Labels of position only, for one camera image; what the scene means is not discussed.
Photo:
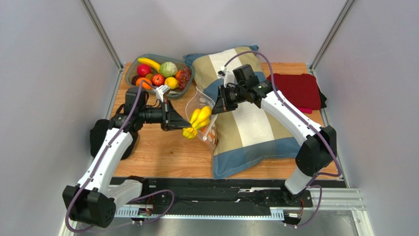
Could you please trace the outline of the yellow banana bunch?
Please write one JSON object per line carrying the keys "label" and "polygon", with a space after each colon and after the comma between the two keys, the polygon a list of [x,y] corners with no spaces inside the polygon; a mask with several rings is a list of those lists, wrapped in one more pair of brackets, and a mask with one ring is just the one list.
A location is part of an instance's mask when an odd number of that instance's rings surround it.
{"label": "yellow banana bunch", "polygon": [[193,139],[197,136],[198,130],[207,126],[210,122],[212,109],[209,106],[204,106],[201,109],[195,109],[190,117],[190,128],[184,128],[182,135],[187,139]]}

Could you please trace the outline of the clear polka-dot zip bag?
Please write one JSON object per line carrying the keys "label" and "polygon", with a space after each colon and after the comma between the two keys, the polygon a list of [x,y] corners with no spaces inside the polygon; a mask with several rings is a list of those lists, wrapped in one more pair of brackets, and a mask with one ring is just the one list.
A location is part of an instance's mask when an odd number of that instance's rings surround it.
{"label": "clear polka-dot zip bag", "polygon": [[182,131],[185,138],[199,139],[210,152],[214,152],[218,142],[215,125],[218,115],[212,114],[214,106],[215,102],[209,96],[196,89],[185,108],[186,118],[191,126]]}

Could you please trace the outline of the small orange pumpkin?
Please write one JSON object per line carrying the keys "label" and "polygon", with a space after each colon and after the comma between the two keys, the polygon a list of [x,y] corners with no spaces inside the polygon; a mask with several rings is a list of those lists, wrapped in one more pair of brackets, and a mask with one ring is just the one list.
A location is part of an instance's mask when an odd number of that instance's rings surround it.
{"label": "small orange pumpkin", "polygon": [[181,76],[181,70],[179,70],[179,71],[175,74],[175,78],[176,78],[177,80],[179,80],[179,79],[180,79],[180,76]]}

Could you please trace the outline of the orange fruit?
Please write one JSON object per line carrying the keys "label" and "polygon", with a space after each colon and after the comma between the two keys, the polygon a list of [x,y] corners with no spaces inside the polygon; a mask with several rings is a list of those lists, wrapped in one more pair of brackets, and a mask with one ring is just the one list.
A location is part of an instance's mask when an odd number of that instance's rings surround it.
{"label": "orange fruit", "polygon": [[147,90],[153,89],[151,80],[146,78],[146,77],[141,77],[141,78],[137,79],[137,81],[135,83],[135,86],[141,87],[141,88],[147,89]]}

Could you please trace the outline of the green cabbage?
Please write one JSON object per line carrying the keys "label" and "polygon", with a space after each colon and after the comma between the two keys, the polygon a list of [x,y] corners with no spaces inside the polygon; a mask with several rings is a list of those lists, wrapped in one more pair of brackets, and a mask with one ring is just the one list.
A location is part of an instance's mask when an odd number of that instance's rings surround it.
{"label": "green cabbage", "polygon": [[167,62],[162,63],[160,65],[160,69],[159,69],[159,73],[164,78],[169,78],[169,77],[175,76],[177,71],[178,71],[177,66],[171,61],[167,61]]}

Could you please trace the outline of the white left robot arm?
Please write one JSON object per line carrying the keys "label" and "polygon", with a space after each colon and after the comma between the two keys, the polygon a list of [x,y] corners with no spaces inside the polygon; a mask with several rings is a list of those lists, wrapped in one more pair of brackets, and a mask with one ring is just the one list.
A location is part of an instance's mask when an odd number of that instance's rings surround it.
{"label": "white left robot arm", "polygon": [[141,200],[148,201],[155,194],[150,192],[149,181],[143,177],[130,176],[122,184],[109,188],[118,163],[133,151],[138,132],[144,124],[158,123],[163,131],[190,127],[165,98],[170,91],[168,85],[153,88],[159,106],[149,106],[149,93],[141,87],[127,90],[125,103],[110,120],[98,120],[105,133],[100,139],[91,139],[91,153],[95,156],[86,173],[74,186],[65,187],[62,197],[67,209],[66,227],[76,233],[70,221],[85,223],[86,232],[93,227],[107,228],[116,212],[125,204]]}

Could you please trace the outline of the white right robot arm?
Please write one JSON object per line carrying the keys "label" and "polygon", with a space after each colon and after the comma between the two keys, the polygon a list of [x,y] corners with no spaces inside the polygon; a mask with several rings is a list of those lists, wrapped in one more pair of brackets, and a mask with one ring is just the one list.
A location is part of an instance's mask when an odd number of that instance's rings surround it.
{"label": "white right robot arm", "polygon": [[255,104],[278,120],[299,143],[297,167],[282,187],[288,195],[299,195],[330,163],[340,168],[336,130],[330,125],[321,126],[299,111],[277,88],[274,78],[259,81],[249,64],[232,72],[222,66],[217,74],[224,84],[218,87],[212,114],[234,111],[243,102]]}

